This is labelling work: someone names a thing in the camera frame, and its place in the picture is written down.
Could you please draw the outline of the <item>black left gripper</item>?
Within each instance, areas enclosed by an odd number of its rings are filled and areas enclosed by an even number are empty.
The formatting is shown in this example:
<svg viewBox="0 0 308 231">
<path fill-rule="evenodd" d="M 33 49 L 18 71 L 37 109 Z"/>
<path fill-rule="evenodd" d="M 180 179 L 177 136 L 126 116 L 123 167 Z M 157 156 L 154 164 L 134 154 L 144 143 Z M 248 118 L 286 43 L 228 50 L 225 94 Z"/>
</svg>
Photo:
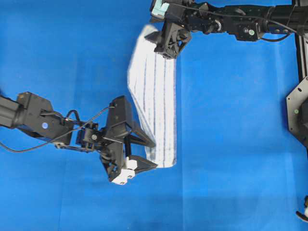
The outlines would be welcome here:
<svg viewBox="0 0 308 231">
<path fill-rule="evenodd" d="M 157 164 L 143 157 L 131 155 L 130 142 L 154 148 L 155 142 L 132 119 L 131 105 L 125 96 L 110 103 L 106 127 L 103 130 L 103 147 L 100 161 L 108 180 L 114 184 L 125 185 L 136 174 L 157 168 Z"/>
</svg>

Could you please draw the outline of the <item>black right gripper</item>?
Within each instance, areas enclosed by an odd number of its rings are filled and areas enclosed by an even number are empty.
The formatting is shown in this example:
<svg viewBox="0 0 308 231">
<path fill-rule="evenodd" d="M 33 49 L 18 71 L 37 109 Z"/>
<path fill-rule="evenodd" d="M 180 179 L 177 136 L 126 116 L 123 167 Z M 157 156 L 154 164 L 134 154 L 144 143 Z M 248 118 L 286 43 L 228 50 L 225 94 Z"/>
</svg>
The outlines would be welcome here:
<svg viewBox="0 0 308 231">
<path fill-rule="evenodd" d="M 151 23 L 163 22 L 161 31 L 154 31 L 144 38 L 156 44 L 154 52 L 166 59 L 175 59 L 190 41 L 190 31 L 185 28 L 185 9 L 191 0 L 153 0 L 150 6 Z"/>
</svg>

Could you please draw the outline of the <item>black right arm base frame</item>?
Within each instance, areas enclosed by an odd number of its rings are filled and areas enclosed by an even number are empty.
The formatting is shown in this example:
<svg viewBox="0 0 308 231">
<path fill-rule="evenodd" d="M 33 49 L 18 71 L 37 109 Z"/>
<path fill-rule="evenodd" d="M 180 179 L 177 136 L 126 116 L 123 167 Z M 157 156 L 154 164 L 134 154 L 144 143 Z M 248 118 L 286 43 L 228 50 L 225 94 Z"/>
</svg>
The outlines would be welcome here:
<svg viewBox="0 0 308 231">
<path fill-rule="evenodd" d="M 288 129 L 305 147 L 308 147 L 308 33 L 295 36 L 298 65 L 298 85 L 286 97 Z"/>
</svg>

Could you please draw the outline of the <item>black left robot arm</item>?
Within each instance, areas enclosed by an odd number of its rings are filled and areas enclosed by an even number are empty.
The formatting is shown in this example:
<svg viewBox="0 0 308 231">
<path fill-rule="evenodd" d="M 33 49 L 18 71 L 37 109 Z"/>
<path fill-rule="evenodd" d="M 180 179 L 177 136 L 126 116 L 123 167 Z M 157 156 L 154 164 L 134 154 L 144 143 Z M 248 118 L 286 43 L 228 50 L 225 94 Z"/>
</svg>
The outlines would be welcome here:
<svg viewBox="0 0 308 231">
<path fill-rule="evenodd" d="M 16 101 L 0 98 L 0 125 L 16 128 L 58 149 L 97 151 L 109 181 L 124 185 L 136 174 L 157 168 L 157 164 L 132 155 L 131 145 L 154 148 L 155 142 L 133 120 L 131 104 L 125 96 L 113 99 L 107 110 L 106 125 L 99 128 L 92 119 L 81 121 L 76 110 L 63 116 L 54 111 L 49 100 L 24 92 Z"/>
</svg>

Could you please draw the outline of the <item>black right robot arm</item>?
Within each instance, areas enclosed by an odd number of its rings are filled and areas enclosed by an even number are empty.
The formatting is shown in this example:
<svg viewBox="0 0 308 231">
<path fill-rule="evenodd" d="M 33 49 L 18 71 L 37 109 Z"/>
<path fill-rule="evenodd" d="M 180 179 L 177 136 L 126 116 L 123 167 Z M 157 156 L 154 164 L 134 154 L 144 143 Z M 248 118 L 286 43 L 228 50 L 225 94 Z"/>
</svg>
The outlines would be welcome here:
<svg viewBox="0 0 308 231">
<path fill-rule="evenodd" d="M 296 5 L 229 5 L 215 7 L 193 0 L 154 0 L 151 22 L 163 28 L 145 36 L 156 45 L 154 52 L 176 59 L 190 42 L 192 32 L 228 33 L 239 41 L 258 41 L 264 34 L 282 34 L 283 39 L 307 32 L 308 9 Z"/>
</svg>

